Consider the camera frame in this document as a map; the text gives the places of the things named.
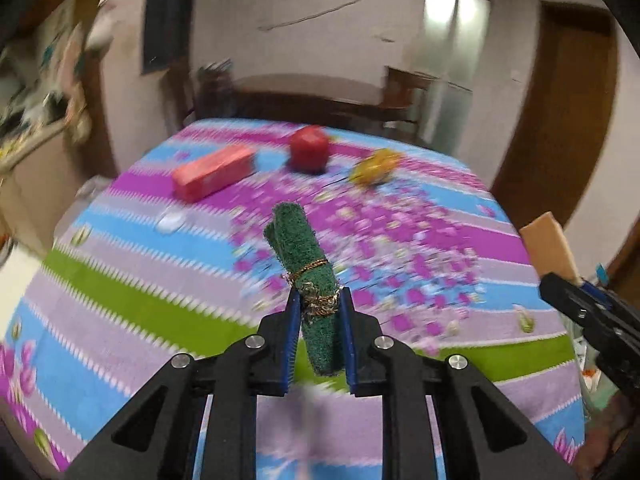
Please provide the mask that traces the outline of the tan sponge block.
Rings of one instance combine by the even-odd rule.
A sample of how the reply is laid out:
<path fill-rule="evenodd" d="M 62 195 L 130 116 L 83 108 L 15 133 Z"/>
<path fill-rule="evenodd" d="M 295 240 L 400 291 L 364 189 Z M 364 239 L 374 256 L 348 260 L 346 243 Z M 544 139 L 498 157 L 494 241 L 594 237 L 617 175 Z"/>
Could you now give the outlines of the tan sponge block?
<path fill-rule="evenodd" d="M 579 274 L 562 226 L 551 211 L 523 226 L 520 237 L 539 278 L 554 273 L 576 286 L 582 284 L 584 280 Z"/>

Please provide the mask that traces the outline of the box of clutter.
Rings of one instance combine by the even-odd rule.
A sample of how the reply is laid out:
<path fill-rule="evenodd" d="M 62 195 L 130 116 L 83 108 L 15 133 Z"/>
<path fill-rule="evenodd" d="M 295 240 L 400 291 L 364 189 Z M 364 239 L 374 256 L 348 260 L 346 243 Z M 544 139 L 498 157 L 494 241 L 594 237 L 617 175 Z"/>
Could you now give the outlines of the box of clutter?
<path fill-rule="evenodd" d="M 230 118 L 235 115 L 232 68 L 232 59 L 224 58 L 198 69 L 196 73 L 198 91 L 195 95 L 196 118 Z"/>

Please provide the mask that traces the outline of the green bag trash bin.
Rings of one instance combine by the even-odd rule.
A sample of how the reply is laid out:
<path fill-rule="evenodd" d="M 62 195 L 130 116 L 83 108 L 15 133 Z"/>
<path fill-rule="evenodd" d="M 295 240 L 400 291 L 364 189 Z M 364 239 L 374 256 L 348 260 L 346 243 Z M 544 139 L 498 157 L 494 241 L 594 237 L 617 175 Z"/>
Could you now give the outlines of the green bag trash bin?
<path fill-rule="evenodd" d="M 587 341 L 582 330 L 578 330 L 573 336 L 573 344 L 580 373 L 582 404 L 584 404 L 586 419 L 590 420 L 606 408 L 608 401 L 612 399 L 618 388 L 600 370 L 597 364 L 600 352 Z"/>

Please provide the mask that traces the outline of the white bottle cap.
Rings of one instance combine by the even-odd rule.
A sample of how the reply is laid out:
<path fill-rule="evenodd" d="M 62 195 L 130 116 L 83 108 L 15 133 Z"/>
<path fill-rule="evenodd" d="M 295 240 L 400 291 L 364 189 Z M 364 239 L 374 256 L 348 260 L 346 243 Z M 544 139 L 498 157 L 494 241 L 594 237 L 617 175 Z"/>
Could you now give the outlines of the white bottle cap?
<path fill-rule="evenodd" d="M 162 234 L 179 231 L 186 224 L 186 213 L 182 210 L 168 210 L 157 218 L 155 229 Z"/>

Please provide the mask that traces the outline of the yellow crumpled wrapper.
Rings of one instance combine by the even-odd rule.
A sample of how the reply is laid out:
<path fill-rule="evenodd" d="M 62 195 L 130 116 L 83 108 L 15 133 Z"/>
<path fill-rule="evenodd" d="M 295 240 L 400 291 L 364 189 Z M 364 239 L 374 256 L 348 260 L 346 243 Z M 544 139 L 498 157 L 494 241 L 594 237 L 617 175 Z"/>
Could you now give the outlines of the yellow crumpled wrapper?
<path fill-rule="evenodd" d="M 390 180 L 394 171 L 399 166 L 404 156 L 401 153 L 381 148 L 374 151 L 370 156 L 360 160 L 352 168 L 348 180 L 354 185 L 372 188 Z"/>

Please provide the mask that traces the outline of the hanging white plastic bag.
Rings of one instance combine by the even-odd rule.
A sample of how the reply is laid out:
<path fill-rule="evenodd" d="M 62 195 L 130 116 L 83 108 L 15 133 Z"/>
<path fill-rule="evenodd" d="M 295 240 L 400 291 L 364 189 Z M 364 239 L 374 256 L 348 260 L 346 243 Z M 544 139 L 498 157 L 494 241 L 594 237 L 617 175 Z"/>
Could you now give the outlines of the hanging white plastic bag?
<path fill-rule="evenodd" d="M 98 0 L 98 12 L 86 38 L 87 52 L 103 56 L 111 47 L 115 25 L 114 10 L 115 5 L 111 0 Z"/>

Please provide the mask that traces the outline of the wooden chair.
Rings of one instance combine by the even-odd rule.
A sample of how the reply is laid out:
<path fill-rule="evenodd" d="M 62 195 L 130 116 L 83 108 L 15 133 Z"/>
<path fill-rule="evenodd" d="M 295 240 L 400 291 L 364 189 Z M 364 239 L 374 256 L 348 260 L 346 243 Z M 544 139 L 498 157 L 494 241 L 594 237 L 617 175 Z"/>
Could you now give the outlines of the wooden chair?
<path fill-rule="evenodd" d="M 170 63 L 160 88 L 169 116 L 177 129 L 184 128 L 198 118 L 196 91 L 187 56 Z"/>
<path fill-rule="evenodd" d="M 426 118 L 427 93 L 437 78 L 424 73 L 407 72 L 386 66 L 382 104 L 398 108 L 399 117 L 385 119 L 384 134 L 393 140 L 423 146 L 421 126 Z"/>

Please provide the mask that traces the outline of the dark round wooden table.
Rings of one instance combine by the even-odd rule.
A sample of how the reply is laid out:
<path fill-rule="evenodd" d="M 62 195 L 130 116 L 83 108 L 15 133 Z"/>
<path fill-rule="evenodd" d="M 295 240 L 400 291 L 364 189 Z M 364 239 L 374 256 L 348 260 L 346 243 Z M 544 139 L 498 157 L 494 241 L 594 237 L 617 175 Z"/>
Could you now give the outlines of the dark round wooden table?
<path fill-rule="evenodd" d="M 373 84 L 309 74 L 250 76 L 233 84 L 242 118 L 351 129 L 354 122 L 392 122 L 404 109 L 383 103 Z"/>

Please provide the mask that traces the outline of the frosted glass door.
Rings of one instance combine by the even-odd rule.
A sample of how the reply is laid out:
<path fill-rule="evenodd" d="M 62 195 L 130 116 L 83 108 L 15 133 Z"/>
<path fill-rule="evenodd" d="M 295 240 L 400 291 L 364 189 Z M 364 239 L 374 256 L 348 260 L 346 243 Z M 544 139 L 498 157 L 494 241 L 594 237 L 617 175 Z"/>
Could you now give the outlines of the frosted glass door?
<path fill-rule="evenodd" d="M 454 154 L 469 117 L 491 0 L 424 0 L 423 32 L 411 69 L 427 76 L 420 96 L 419 139 Z"/>

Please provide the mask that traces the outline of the kitchen counter cabinets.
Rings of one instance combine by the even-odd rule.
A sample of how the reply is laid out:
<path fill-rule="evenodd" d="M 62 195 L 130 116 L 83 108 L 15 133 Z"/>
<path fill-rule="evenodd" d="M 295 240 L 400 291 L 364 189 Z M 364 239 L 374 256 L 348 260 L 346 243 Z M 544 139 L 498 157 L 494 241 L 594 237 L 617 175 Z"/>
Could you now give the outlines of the kitchen counter cabinets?
<path fill-rule="evenodd" d="M 1 161 L 1 231 L 40 257 L 87 180 L 62 120 L 29 136 Z"/>

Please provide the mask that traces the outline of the brown door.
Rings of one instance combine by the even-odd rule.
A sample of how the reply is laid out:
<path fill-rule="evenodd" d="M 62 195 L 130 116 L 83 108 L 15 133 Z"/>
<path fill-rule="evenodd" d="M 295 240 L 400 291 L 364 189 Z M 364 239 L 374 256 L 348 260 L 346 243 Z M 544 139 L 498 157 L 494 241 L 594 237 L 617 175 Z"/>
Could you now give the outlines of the brown door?
<path fill-rule="evenodd" d="M 521 228 L 545 212 L 567 224 L 596 169 L 617 84 L 617 32 L 594 6 L 540 5 L 518 124 L 491 193 Z"/>

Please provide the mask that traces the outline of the green scouring pad roll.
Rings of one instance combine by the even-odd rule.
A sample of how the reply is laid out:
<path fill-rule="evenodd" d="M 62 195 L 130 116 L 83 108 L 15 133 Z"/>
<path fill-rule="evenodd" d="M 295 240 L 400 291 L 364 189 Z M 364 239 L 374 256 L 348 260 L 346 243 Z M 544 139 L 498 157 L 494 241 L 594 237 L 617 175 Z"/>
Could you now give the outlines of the green scouring pad roll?
<path fill-rule="evenodd" d="M 344 368 L 338 298 L 340 285 L 304 208 L 280 203 L 272 210 L 264 237 L 300 297 L 300 328 L 309 363 L 319 376 Z"/>

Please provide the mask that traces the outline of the pink cardboard box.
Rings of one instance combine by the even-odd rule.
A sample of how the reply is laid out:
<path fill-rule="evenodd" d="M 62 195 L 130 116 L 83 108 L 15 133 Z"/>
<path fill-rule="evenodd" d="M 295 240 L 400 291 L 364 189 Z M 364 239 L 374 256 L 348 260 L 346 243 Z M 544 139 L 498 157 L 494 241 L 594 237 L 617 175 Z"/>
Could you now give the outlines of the pink cardboard box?
<path fill-rule="evenodd" d="M 245 145 L 229 145 L 180 165 L 171 173 L 175 198 L 195 203 L 251 176 L 256 152 Z"/>

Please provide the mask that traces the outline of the red apple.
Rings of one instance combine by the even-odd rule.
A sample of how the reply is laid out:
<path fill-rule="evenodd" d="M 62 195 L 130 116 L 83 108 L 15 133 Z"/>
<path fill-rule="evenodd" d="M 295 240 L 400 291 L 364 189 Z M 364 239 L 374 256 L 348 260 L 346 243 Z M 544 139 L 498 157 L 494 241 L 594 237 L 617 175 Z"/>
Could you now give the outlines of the red apple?
<path fill-rule="evenodd" d="M 288 138 L 288 166 L 303 174 L 323 174 L 331 155 L 328 134 L 319 126 L 306 126 Z"/>

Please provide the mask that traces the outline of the wooden chair left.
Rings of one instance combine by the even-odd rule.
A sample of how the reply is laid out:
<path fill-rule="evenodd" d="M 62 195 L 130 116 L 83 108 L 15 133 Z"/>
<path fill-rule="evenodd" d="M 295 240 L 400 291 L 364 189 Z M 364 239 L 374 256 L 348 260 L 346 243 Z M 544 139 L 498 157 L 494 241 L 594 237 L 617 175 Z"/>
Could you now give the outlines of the wooden chair left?
<path fill-rule="evenodd" d="M 198 118 L 196 91 L 187 56 L 170 63 L 160 88 L 169 116 L 177 129 L 184 128 Z"/>

